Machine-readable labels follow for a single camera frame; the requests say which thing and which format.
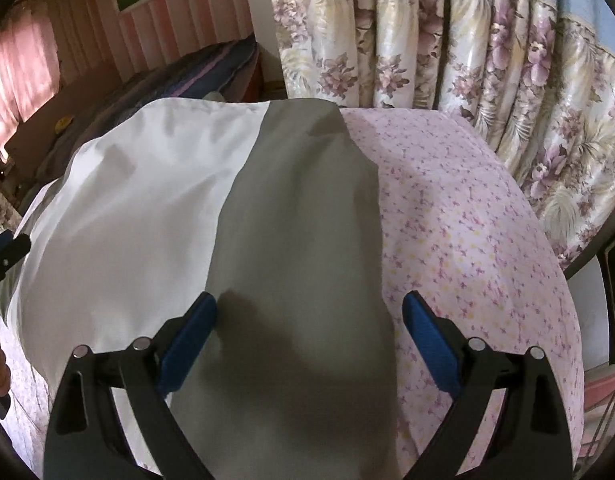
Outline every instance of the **wooden headboard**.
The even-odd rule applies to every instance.
[[[121,85],[119,73],[111,61],[103,62],[75,82],[63,87],[25,123],[19,124],[6,144],[19,176],[34,178],[54,140],[54,126],[66,115],[76,116]]]

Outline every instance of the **silver rivet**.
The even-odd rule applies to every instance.
[[[482,352],[483,350],[485,350],[485,346],[486,346],[485,341],[483,341],[480,337],[470,338],[467,344],[469,345],[470,348],[472,348],[473,350],[477,352]]]
[[[543,349],[539,348],[538,346],[533,346],[532,348],[530,348],[529,354],[534,357],[534,359],[542,359],[543,357],[545,357],[545,352],[543,352]]]
[[[152,343],[152,339],[149,337],[141,336],[132,341],[132,348],[135,350],[145,350]]]
[[[80,359],[81,357],[85,357],[86,355],[88,355],[89,351],[90,348],[88,347],[88,345],[79,345],[72,351],[72,355]]]

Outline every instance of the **floral tablecloth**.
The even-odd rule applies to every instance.
[[[350,134],[379,167],[383,298],[396,328],[398,428],[404,474],[430,442],[450,406],[402,325],[403,296],[419,290],[436,314],[497,350],[545,349],[567,411],[573,456],[583,431],[583,362],[574,303],[529,204],[471,126],[428,110],[344,109]],[[40,475],[47,428],[47,386],[7,327],[2,345],[12,368],[13,409],[5,427]],[[478,464],[501,396],[492,396],[463,464]]]

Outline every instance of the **sunlit pink curtain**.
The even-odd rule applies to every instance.
[[[59,90],[59,59],[43,4],[24,5],[0,28],[0,157],[6,142]]]

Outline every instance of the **striped wall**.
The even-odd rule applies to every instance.
[[[44,2],[68,84],[104,59],[113,59],[122,80],[157,68],[208,44],[252,32],[248,0],[150,0],[118,13],[113,0]]]

